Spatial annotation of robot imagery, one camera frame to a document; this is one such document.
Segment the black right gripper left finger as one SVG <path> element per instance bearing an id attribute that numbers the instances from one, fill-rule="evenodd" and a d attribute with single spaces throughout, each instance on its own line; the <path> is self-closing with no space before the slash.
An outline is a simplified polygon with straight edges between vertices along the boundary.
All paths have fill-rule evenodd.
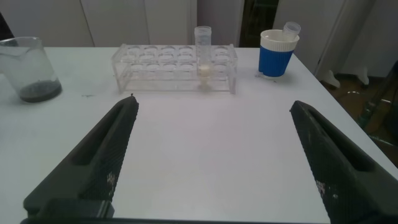
<path id="1" fill-rule="evenodd" d="M 138 110 L 132 95 L 118 101 L 24 199 L 28 217 L 53 199 L 112 201 Z"/>

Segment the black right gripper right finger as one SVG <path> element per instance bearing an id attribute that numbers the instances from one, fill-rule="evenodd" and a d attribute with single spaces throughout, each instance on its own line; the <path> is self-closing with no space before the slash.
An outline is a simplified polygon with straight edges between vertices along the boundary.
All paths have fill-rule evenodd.
<path id="1" fill-rule="evenodd" d="M 290 113 L 331 223 L 397 223 L 397 179 L 314 107 Z"/>

